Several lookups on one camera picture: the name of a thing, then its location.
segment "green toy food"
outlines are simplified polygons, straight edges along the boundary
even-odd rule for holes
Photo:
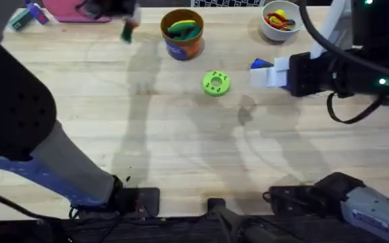
[[[196,26],[196,22],[182,22],[179,24],[174,24],[167,29],[171,34],[182,34],[184,31],[193,28]]]
[[[194,24],[196,24],[196,21],[194,21],[194,20],[181,20],[181,21],[178,21],[178,22],[172,24],[171,27],[174,27],[175,25],[182,24],[182,23],[194,23]]]
[[[210,71],[202,79],[202,89],[214,97],[224,95],[230,89],[230,79],[221,71]]]
[[[201,32],[201,27],[196,26],[196,27],[193,28],[193,30],[190,31],[190,33],[188,33],[188,35],[186,36],[186,38],[184,40],[189,40],[191,38],[194,38],[200,32]]]

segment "blue marker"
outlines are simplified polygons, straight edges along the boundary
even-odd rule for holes
[[[49,21],[48,17],[46,17],[45,13],[40,8],[40,5],[38,5],[37,3],[30,2],[26,6],[27,6],[28,10],[30,11],[30,14],[32,16],[34,16],[34,18],[40,24],[46,24]]]

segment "green object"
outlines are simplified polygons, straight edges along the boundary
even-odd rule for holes
[[[130,23],[126,22],[124,28],[122,29],[121,39],[127,43],[131,43],[133,30],[134,30],[133,26]]]
[[[34,16],[30,14],[29,9],[24,9],[14,18],[9,21],[9,26],[15,31],[21,31],[25,26],[27,26],[32,20]]]
[[[191,38],[194,38],[196,35],[198,35],[201,32],[201,27],[196,26],[190,33],[188,33],[187,37],[184,40],[190,40]]]
[[[210,71],[202,79],[202,89],[213,97],[224,95],[230,89],[230,79],[222,71]]]
[[[172,27],[169,27],[167,31],[171,34],[182,34],[184,31],[188,30],[189,28],[193,28],[195,26],[196,23],[193,22],[182,22]]]
[[[386,78],[380,78],[378,80],[378,84],[380,86],[389,86],[389,79],[386,79]]]

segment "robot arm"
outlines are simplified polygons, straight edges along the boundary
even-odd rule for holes
[[[336,172],[314,186],[274,186],[264,199],[275,215],[334,216],[389,241],[389,198],[349,175]]]
[[[0,0],[0,40],[22,2]],[[67,137],[56,114],[47,87],[0,45],[0,169],[66,197],[76,208],[133,211],[136,195],[121,196],[121,181],[98,168]]]

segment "label sticker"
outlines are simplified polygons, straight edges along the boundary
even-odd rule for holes
[[[187,60],[187,52],[170,41],[166,41],[169,54],[178,60]]]
[[[379,230],[382,230],[383,232],[388,233],[388,224],[380,219],[377,219],[373,216],[366,215],[363,212],[360,212],[356,209],[352,210],[352,215],[355,219],[359,219],[361,221],[364,221],[365,223],[370,224],[373,227],[378,228]]]

